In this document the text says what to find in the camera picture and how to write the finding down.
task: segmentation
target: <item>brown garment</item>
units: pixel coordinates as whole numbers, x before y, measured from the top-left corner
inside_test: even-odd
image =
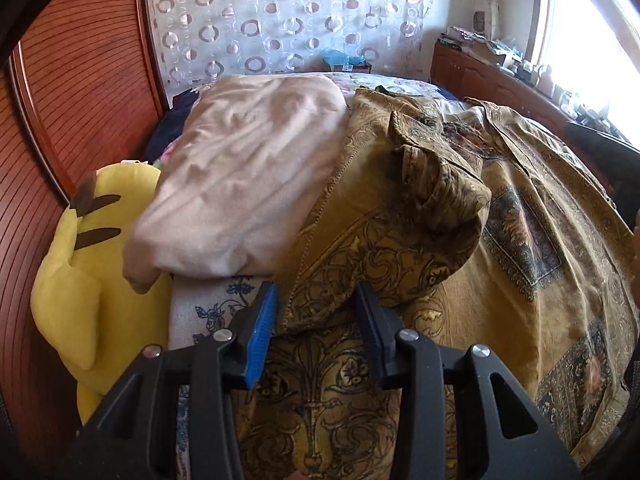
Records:
[[[626,403],[631,259],[602,188],[510,108],[448,115],[358,90],[340,165],[275,278],[279,336],[236,399],[247,478],[388,477],[400,392],[367,381],[358,280],[439,344],[492,346],[583,465]],[[446,428],[452,477],[450,396]]]

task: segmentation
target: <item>bed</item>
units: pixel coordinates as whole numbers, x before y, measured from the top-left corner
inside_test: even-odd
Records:
[[[630,233],[606,192],[563,142],[510,108],[447,99],[425,82],[324,75],[348,108],[340,123],[347,142],[334,173],[340,191],[322,192],[287,263],[275,276],[174,275],[171,349],[228,325],[251,305],[262,280],[281,287],[283,313],[263,376],[254,392],[235,398],[247,478],[281,480],[303,470],[309,478],[360,479],[388,471],[399,396],[366,381],[354,319],[343,308],[354,276],[372,280],[383,304],[437,343],[492,346],[584,467],[625,409],[628,392],[620,380],[638,333],[628,289]],[[189,110],[199,99],[193,93],[184,101]],[[388,182],[363,155],[382,137],[409,154],[402,184]],[[157,166],[167,164],[178,140]],[[433,189],[420,188],[418,173],[429,164],[420,165],[416,149],[430,154],[429,164],[441,164],[439,174],[446,168],[456,183],[455,192],[447,188],[453,202],[430,202]],[[368,186],[380,186],[382,198],[361,198],[363,174]],[[395,214],[411,213],[395,195],[428,204],[429,211],[465,211],[464,221],[443,213],[398,224]],[[385,214],[354,214],[347,227],[344,211],[359,200]],[[427,245],[414,228],[422,221],[436,233]],[[454,409],[447,399],[447,477],[454,478]],[[183,478],[189,477],[187,421],[185,387],[177,441]]]

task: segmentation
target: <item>red-brown wooden panel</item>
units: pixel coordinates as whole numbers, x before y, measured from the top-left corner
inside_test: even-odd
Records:
[[[20,42],[34,136],[73,184],[139,155],[161,116],[139,9],[137,0],[53,0]]]
[[[75,381],[37,331],[29,301],[62,209],[0,73],[0,388],[22,450],[43,472],[79,425]]]

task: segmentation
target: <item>brown patterned fabric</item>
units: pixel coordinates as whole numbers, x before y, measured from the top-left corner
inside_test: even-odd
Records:
[[[275,277],[264,373],[235,399],[247,478],[388,478],[400,392],[367,381],[358,280],[439,344],[492,346],[579,465],[617,423],[638,334],[630,232],[557,139],[473,104],[356,92],[341,163]]]

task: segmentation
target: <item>embroidered patch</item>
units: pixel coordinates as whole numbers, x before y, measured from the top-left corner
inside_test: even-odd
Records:
[[[499,190],[491,199],[482,231],[487,248],[527,301],[557,278],[562,267],[551,225],[531,203],[513,187]]]
[[[591,428],[611,384],[605,329],[594,319],[538,387],[538,409],[568,450]]]

